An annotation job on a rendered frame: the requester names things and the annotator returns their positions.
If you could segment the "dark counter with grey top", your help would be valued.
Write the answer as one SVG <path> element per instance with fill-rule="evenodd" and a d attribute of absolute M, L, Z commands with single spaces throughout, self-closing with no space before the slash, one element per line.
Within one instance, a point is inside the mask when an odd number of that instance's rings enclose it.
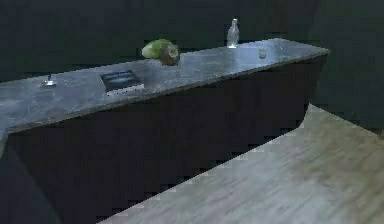
<path fill-rule="evenodd" d="M 259 58 L 259 49 L 267 57 Z M 0 83 L 0 224 L 98 224 L 297 128 L 328 50 L 280 38 Z"/>

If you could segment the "clear glass bottle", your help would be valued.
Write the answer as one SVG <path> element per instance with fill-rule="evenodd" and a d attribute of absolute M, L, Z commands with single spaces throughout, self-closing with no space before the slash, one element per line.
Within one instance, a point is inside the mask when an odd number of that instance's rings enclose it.
<path fill-rule="evenodd" d="M 234 18 L 227 32 L 227 47 L 236 48 L 239 41 L 238 20 Z"/>

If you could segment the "green lettuce head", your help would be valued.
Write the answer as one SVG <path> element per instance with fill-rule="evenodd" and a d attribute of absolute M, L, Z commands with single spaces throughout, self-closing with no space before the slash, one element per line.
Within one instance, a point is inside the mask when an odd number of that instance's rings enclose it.
<path fill-rule="evenodd" d="M 167 39 L 150 41 L 142 48 L 141 54 L 146 59 L 159 60 L 167 66 L 175 66 L 180 60 L 179 47 Z"/>

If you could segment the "small silver candle holder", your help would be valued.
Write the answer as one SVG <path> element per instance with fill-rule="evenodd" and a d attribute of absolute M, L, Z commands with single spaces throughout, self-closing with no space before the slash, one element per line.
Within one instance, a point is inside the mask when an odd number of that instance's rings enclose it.
<path fill-rule="evenodd" d="M 49 74 L 47 79 L 41 82 L 42 87 L 55 87 L 57 83 L 52 79 L 52 75 Z"/>

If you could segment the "dark blue book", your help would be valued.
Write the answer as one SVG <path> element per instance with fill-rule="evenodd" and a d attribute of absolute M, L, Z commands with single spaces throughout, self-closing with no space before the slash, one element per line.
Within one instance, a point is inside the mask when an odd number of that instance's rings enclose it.
<path fill-rule="evenodd" d="M 139 90 L 144 87 L 143 81 L 132 70 L 102 74 L 100 79 L 107 95 Z"/>

